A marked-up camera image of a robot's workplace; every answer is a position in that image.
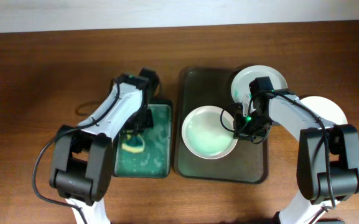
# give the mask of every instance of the water in bowl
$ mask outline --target water in bowl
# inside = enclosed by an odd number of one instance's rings
[[[223,124],[231,127],[225,118]],[[190,120],[187,129],[189,144],[202,156],[215,156],[223,152],[233,140],[233,133],[222,127],[220,115],[213,112],[196,114]]]

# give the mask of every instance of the white wall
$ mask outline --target white wall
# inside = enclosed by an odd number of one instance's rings
[[[359,19],[359,0],[0,0],[0,32]]]

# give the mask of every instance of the green liquid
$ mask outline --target green liquid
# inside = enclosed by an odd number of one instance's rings
[[[121,148],[124,135],[118,141],[115,174],[118,177],[162,178],[169,173],[169,151],[171,142],[171,108],[168,105],[149,105],[154,127],[141,136],[144,151],[132,153]]]
[[[223,124],[230,127],[225,118]],[[187,139],[195,151],[204,156],[215,156],[230,146],[233,134],[222,127],[219,114],[206,112],[190,120]]]

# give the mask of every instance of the bowl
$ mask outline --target bowl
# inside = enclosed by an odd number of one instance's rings
[[[251,94],[248,85],[259,77],[269,77],[274,90],[287,88],[286,79],[276,69],[264,65],[254,65],[243,69],[233,79],[230,87],[233,100],[237,103],[244,102],[245,97],[249,97]]]
[[[301,99],[301,103],[328,121],[332,121],[335,124],[348,124],[347,117],[341,108],[327,98],[308,96]]]
[[[220,122],[222,109],[202,106],[190,112],[182,124],[182,139],[190,152],[203,159],[219,159],[229,154],[237,139]],[[233,117],[224,112],[223,124],[233,129]]]

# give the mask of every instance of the green tray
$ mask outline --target green tray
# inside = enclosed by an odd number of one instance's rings
[[[170,149],[172,136],[172,102],[153,100],[149,104],[154,127],[141,135],[145,149],[132,153],[121,148],[124,135],[118,137],[113,176],[164,178],[170,171]]]

